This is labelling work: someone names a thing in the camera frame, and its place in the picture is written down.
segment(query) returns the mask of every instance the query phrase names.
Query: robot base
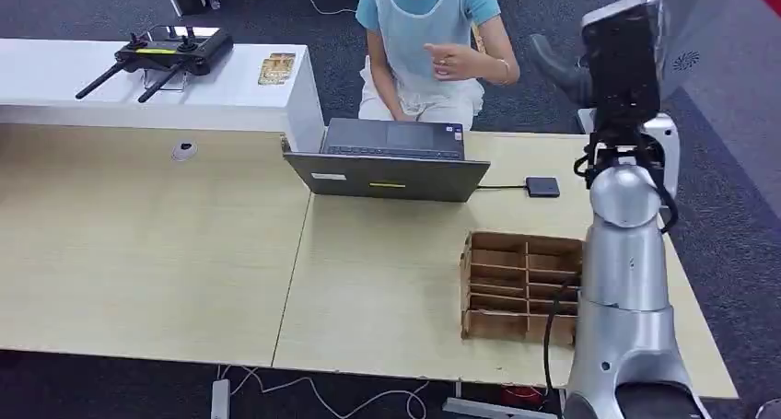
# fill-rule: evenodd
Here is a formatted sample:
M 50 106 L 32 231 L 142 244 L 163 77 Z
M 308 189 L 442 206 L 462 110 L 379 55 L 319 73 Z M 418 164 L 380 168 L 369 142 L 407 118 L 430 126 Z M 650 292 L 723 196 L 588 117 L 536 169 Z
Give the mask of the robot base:
M 672 307 L 624 310 L 581 298 L 565 419 L 709 419 L 692 395 Z

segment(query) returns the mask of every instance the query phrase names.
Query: cardboard organizer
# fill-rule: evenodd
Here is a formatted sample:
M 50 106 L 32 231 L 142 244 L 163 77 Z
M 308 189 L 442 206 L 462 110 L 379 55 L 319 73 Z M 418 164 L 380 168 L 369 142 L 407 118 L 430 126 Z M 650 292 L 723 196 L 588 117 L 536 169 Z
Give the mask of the cardboard organizer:
M 460 260 L 461 337 L 542 341 L 555 295 L 569 280 L 551 343 L 573 345 L 582 268 L 578 239 L 472 232 Z

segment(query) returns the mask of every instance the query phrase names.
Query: white label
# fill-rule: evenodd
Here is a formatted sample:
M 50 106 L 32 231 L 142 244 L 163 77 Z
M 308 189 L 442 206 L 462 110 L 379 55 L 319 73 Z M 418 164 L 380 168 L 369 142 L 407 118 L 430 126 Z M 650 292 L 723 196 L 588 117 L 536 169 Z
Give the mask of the white label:
M 315 180 L 338 180 L 347 181 L 347 177 L 341 173 L 313 173 L 312 178 Z

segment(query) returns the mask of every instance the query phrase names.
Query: light wood tabletop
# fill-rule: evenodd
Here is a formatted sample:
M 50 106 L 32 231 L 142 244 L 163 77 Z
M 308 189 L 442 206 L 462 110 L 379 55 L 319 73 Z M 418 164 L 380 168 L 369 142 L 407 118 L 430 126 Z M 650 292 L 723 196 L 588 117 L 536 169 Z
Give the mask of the light wood tabletop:
M 173 161 L 183 140 L 197 152 Z M 309 201 L 278 134 L 0 142 L 0 348 L 271 365 Z
M 172 161 L 182 141 L 197 153 Z M 460 338 L 459 255 L 472 229 L 582 239 L 585 143 L 468 134 L 483 184 L 555 176 L 562 196 L 443 204 L 310 198 L 278 134 L 2 126 L 0 349 L 542 385 L 539 344 Z M 735 397 L 666 242 L 694 388 Z M 556 385 L 571 359 L 552 350 Z
M 460 337 L 459 257 L 470 230 L 583 239 L 589 193 L 572 172 L 585 136 L 470 133 L 484 185 L 554 176 L 561 197 L 477 191 L 466 204 L 314 196 L 274 367 L 409 378 L 544 385 L 539 343 Z M 682 266 L 666 239 L 670 299 L 683 359 L 703 396 L 737 393 Z M 572 350 L 554 347 L 555 385 Z

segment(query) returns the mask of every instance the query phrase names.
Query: yellow sticker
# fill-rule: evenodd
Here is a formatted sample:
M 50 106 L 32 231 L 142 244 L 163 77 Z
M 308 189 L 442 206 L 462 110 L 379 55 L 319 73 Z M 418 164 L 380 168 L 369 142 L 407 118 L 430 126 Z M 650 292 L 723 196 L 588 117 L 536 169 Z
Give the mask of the yellow sticker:
M 393 187 L 396 189 L 403 189 L 407 187 L 403 184 L 391 184 L 389 182 L 370 182 L 368 185 L 371 187 Z
M 176 53 L 176 50 L 173 49 L 148 49 L 148 48 L 141 48 L 135 50 L 137 53 Z

